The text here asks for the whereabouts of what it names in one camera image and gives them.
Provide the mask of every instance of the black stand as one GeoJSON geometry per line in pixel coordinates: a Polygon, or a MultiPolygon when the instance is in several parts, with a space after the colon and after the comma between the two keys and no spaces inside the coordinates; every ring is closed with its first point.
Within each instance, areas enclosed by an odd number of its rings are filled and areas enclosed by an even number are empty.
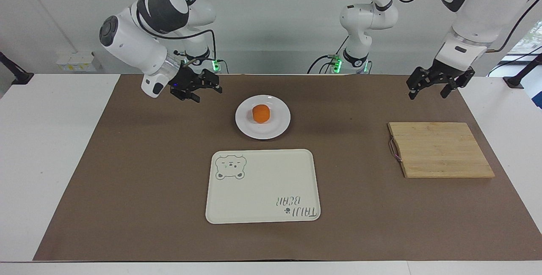
{"type": "Polygon", "coordinates": [[[0,52],[0,63],[3,63],[15,76],[12,85],[26,85],[33,77],[33,73],[28,73],[19,67],[17,63],[8,59],[2,52],[0,52]]]}
{"type": "Polygon", "coordinates": [[[523,77],[526,77],[534,68],[540,65],[540,63],[542,63],[542,53],[538,54],[538,56],[536,56],[536,58],[531,61],[524,69],[522,69],[516,76],[503,77],[503,80],[505,80],[505,83],[512,89],[523,89],[523,86],[521,85],[521,80],[523,80],[523,77]]]}

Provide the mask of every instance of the window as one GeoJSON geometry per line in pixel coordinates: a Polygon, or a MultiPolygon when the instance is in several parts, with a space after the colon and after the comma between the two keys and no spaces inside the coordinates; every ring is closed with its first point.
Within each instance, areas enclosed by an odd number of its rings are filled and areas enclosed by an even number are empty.
{"type": "Polygon", "coordinates": [[[542,46],[542,20],[521,39],[509,54],[527,54],[542,46]]]}

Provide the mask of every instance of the white tray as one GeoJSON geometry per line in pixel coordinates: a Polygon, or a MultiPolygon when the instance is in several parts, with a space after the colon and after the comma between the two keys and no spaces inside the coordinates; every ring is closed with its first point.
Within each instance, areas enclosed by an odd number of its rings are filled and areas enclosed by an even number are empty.
{"type": "Polygon", "coordinates": [[[305,149],[215,153],[205,216],[213,224],[318,219],[312,153],[305,149]]]}

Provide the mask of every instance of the white wall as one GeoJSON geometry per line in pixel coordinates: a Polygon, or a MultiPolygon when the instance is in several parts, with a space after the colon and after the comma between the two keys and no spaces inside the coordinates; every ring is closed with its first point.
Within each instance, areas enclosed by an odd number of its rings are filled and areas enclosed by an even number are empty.
{"type": "MultiPolygon", "coordinates": [[[[0,50],[38,73],[58,72],[56,53],[74,49],[95,51],[107,72],[137,72],[109,55],[98,40],[103,20],[134,1],[2,0],[0,50]]],[[[213,25],[218,55],[228,61],[232,72],[305,73],[317,56],[335,52],[344,40],[346,32],[339,24],[342,7],[366,0],[211,1],[218,11],[213,25]]],[[[455,17],[440,0],[397,3],[397,7],[400,19],[395,28],[373,31],[373,73],[410,74],[418,65],[428,67],[455,17]]],[[[541,15],[539,5],[507,49],[541,15]]],[[[502,57],[486,55],[475,68],[486,74],[502,57]]]]}

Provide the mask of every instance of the bear logo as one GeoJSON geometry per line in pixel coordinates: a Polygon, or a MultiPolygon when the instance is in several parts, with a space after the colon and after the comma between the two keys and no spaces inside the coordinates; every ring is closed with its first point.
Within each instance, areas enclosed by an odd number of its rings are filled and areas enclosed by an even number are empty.
{"type": "Polygon", "coordinates": [[[244,178],[244,167],[246,159],[244,156],[229,155],[219,157],[215,161],[217,180],[224,180],[226,177],[235,177],[240,180],[244,178]]]}

